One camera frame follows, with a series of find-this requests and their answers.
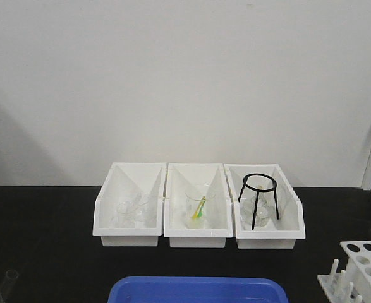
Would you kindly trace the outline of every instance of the white wall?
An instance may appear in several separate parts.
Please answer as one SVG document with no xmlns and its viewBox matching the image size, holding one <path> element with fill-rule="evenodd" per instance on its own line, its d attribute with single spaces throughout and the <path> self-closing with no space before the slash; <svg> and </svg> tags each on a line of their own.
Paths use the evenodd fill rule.
<svg viewBox="0 0 371 303">
<path fill-rule="evenodd" d="M 371 1 L 0 1 L 0 184 L 165 161 L 356 187 L 370 147 Z"/>
</svg>

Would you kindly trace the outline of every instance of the white storage bin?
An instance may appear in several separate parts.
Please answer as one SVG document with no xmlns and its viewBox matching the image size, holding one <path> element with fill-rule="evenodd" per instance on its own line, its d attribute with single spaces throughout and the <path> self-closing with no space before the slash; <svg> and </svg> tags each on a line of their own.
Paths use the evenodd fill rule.
<svg viewBox="0 0 371 303">
<path fill-rule="evenodd" d="M 209 218 L 202 228 L 187 226 L 186 191 L 194 186 L 207 187 L 207 199 L 214 196 L 213 203 L 207 201 L 204 206 Z M 231 200 L 222 164 L 168 165 L 164 236 L 170 238 L 171 247 L 223 248 L 226 245 L 226 238 L 232 237 L 233 232 Z"/>
<path fill-rule="evenodd" d="M 167 163 L 113 163 L 95 200 L 93 235 L 104 246 L 157 246 Z"/>
<path fill-rule="evenodd" d="M 296 239 L 305 238 L 305 224 L 301 201 L 293 191 L 288 180 L 278 164 L 274 165 L 224 165 L 228 178 L 229 189 L 233 201 L 234 226 L 239 249 L 292 249 Z M 238 196 L 243 187 L 243 178 L 248 174 L 265 174 L 277 182 L 276 194 L 278 200 L 279 220 L 273 214 L 268 224 L 263 227 L 254 227 L 251 230 L 242 221 Z M 264 188 L 272 187 L 272 181 L 259 184 Z M 255 197 L 255 191 L 245 188 L 242 199 Z M 269 205 L 274 206 L 272 192 L 265 195 Z"/>
</svg>

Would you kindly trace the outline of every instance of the blue plastic basin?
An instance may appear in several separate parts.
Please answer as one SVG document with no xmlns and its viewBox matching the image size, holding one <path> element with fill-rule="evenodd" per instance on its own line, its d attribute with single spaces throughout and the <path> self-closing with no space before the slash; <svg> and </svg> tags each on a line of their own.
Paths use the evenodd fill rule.
<svg viewBox="0 0 371 303">
<path fill-rule="evenodd" d="M 108 303 L 288 303 L 277 283 L 259 278 L 130 276 L 118 281 Z"/>
</svg>

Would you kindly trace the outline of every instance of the black countertop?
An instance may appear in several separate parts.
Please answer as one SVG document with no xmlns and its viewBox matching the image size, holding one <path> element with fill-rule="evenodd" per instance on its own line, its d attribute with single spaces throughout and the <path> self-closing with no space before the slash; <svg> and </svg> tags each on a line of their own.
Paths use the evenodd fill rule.
<svg viewBox="0 0 371 303">
<path fill-rule="evenodd" d="M 8 303 L 107 302 L 126 276 L 233 276 L 269 278 L 290 303 L 327 303 L 317 275 L 347 257 L 340 241 L 369 240 L 371 193 L 360 189 L 296 187 L 303 203 L 305 240 L 292 250 L 103 247 L 92 237 L 99 187 L 0 187 L 0 281 L 20 277 Z"/>
</svg>

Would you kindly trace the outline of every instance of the white test tube rack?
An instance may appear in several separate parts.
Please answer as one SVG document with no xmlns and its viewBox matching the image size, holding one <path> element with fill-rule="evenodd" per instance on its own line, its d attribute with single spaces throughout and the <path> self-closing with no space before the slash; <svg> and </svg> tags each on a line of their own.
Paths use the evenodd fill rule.
<svg viewBox="0 0 371 303">
<path fill-rule="evenodd" d="M 345 270 L 336 273 L 334 259 L 328 275 L 317 279 L 330 303 L 371 303 L 371 241 L 344 241 L 341 247 L 348 255 Z"/>
</svg>

